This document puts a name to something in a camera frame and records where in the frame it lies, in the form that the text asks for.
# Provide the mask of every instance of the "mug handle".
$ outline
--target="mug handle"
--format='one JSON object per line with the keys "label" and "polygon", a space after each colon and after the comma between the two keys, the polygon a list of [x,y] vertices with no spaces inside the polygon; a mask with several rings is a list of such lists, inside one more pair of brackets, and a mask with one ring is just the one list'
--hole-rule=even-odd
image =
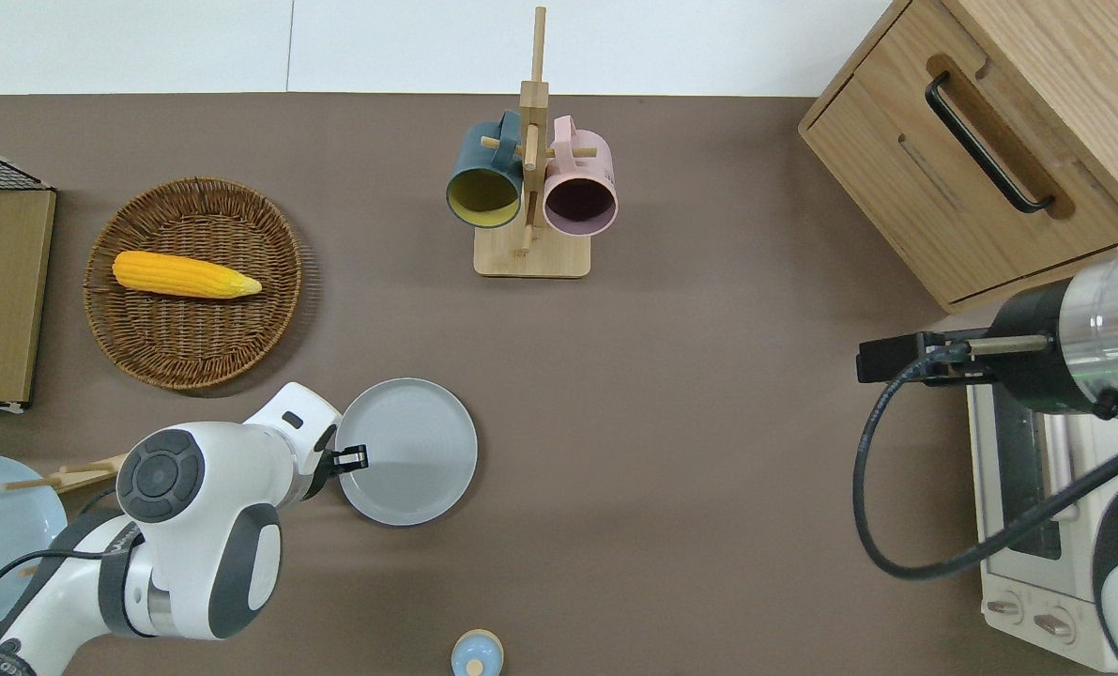
{"label": "mug handle", "polygon": [[570,115],[555,120],[555,162],[559,164],[560,172],[576,171],[576,153],[571,150],[575,136],[576,121]]}
{"label": "mug handle", "polygon": [[510,168],[517,159],[517,146],[521,144],[521,115],[517,111],[504,111],[500,116],[500,146],[495,149],[491,163],[498,168]]}

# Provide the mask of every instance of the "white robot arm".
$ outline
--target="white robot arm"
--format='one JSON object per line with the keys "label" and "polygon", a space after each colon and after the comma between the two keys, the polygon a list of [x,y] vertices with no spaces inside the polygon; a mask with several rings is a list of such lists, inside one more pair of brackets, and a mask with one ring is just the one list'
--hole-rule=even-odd
{"label": "white robot arm", "polygon": [[116,479],[125,513],[94,511],[61,532],[2,621],[0,676],[59,676],[108,632],[220,640],[244,629],[278,578],[277,510],[366,466],[362,448],[348,449],[350,463],[325,453],[339,420],[290,382],[240,425],[177,425],[139,441]]}

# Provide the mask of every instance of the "mug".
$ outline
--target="mug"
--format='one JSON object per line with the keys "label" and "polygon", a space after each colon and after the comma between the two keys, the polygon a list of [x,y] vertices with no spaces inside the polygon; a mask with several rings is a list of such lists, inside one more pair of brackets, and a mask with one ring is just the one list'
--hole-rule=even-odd
{"label": "mug", "polygon": [[[555,230],[575,237],[604,232],[617,218],[613,154],[600,134],[576,128],[570,115],[555,121],[555,159],[547,163],[541,212]],[[595,158],[577,158],[575,149],[596,149]]]}
{"label": "mug", "polygon": [[[500,140],[500,149],[484,149],[481,137]],[[504,111],[499,123],[482,121],[468,128],[446,184],[446,204],[474,227],[502,227],[521,209],[521,115]]]}

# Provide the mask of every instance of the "dark green mug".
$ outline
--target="dark green mug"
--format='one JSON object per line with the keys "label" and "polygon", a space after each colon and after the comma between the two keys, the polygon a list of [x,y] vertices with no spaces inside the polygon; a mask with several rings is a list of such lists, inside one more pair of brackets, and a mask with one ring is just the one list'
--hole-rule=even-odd
{"label": "dark green mug", "polygon": [[[500,141],[500,149],[485,149],[482,137]],[[459,159],[446,184],[446,204],[456,217],[474,227],[502,227],[521,210],[521,115],[504,111],[499,123],[482,121],[468,128],[459,146]]]}

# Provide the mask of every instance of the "oven window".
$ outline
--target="oven window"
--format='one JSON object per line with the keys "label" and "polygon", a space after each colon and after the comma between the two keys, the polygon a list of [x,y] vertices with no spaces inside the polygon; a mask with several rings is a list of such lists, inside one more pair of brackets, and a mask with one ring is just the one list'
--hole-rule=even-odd
{"label": "oven window", "polygon": [[[1001,510],[1008,525],[1046,497],[1046,446],[1042,416],[1023,407],[1002,384],[992,387],[992,410],[996,416],[997,465],[1001,470]],[[1014,552],[1058,561],[1060,525],[1048,521],[1016,544]]]}

